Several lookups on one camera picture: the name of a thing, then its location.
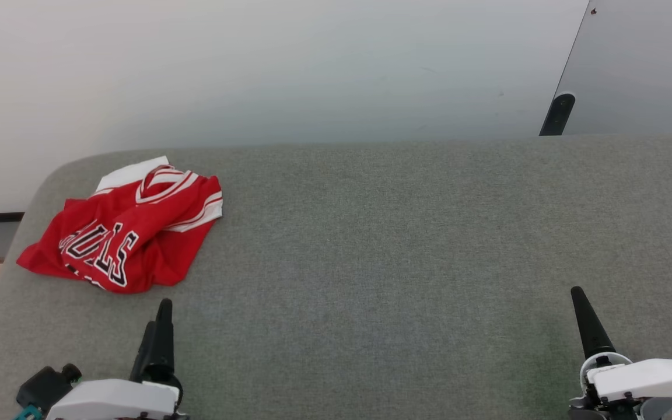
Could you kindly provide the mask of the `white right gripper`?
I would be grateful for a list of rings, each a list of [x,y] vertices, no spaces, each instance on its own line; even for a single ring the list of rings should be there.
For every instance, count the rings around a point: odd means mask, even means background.
[[[633,362],[616,353],[584,290],[571,287],[582,350],[582,396],[569,402],[570,419],[662,419],[672,410],[672,358]]]

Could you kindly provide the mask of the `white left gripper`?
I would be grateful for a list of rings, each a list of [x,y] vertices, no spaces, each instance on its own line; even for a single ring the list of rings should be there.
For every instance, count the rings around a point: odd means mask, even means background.
[[[154,346],[154,365],[151,361]],[[147,322],[128,379],[73,381],[74,365],[57,372],[67,388],[48,419],[175,419],[184,389],[175,375],[173,302],[163,299]]]

